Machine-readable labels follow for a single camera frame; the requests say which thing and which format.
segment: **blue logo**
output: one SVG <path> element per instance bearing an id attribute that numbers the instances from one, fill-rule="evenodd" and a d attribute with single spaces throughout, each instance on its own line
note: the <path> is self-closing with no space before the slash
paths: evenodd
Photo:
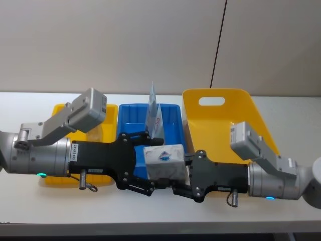
<path id="1" fill-rule="evenodd" d="M 159 159 L 163 160 L 163 161 L 168 161 L 170 159 L 170 154 L 167 152 L 162 152 L 161 155 L 158 157 Z"/>

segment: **tissue box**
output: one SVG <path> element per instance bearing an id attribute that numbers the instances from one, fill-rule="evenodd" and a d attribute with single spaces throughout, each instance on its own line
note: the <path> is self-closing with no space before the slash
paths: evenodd
<path id="1" fill-rule="evenodd" d="M 183 145 L 144 147 L 144 157 L 149 179 L 186 180 Z"/>

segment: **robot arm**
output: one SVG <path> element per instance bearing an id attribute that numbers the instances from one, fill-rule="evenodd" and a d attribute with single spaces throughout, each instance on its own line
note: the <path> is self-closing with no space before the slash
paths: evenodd
<path id="1" fill-rule="evenodd" d="M 313 207 L 321 208 L 321 158 L 304 167 L 290 158 L 276 155 L 264 139 L 245 122 L 231 126 L 230 145 L 249 165 L 213 162 L 204 150 L 185 156 L 190 170 L 190 185 L 172 184 L 174 194 L 202 202 L 210 191 L 229 192 L 233 207 L 238 193 L 268 199 L 293 199 L 301 196 Z"/>
<path id="2" fill-rule="evenodd" d="M 106 102 L 91 88 L 45 122 L 22 124 L 18 134 L 0 132 L 0 166 L 8 173 L 66 176 L 71 144 L 65 136 L 102 123 Z"/>

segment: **cable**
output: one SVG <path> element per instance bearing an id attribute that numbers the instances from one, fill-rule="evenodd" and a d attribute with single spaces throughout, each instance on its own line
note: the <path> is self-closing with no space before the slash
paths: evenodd
<path id="1" fill-rule="evenodd" d="M 227 204 L 228 204 L 229 206 L 231 206 L 231 207 L 237 207 L 237 206 L 233 205 L 232 203 L 230 203 L 230 201 L 229 201 L 230 196 L 231 196 L 232 193 L 233 193 L 233 192 L 230 192 L 229 195 L 227 195 L 226 202 L 227 202 Z"/>
<path id="2" fill-rule="evenodd" d="M 67 177 L 71 177 L 71 178 L 77 180 L 78 182 L 80 181 L 80 179 L 78 177 L 71 176 L 70 174 Z M 92 185 L 91 183 L 86 182 L 86 187 L 92 192 L 98 191 L 98 188 L 96 186 Z"/>

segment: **label sticker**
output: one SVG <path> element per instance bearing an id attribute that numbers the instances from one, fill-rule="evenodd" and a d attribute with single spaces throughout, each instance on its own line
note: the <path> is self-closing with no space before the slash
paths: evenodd
<path id="1" fill-rule="evenodd" d="M 88 169 L 88 172 L 92 172 L 92 173 L 102 173 L 102 169 Z"/>
<path id="2" fill-rule="evenodd" d="M 235 142 L 235 131 L 234 131 L 234 128 L 231 129 L 230 137 L 231 137 L 230 143 L 234 143 Z"/>
<path id="3" fill-rule="evenodd" d="M 78 144 L 71 144 L 70 161 L 76 162 L 78 158 Z"/>
<path id="4" fill-rule="evenodd" d="M 229 188 L 229 187 L 218 187 L 217 190 L 218 191 L 231 191 L 231 188 Z"/>

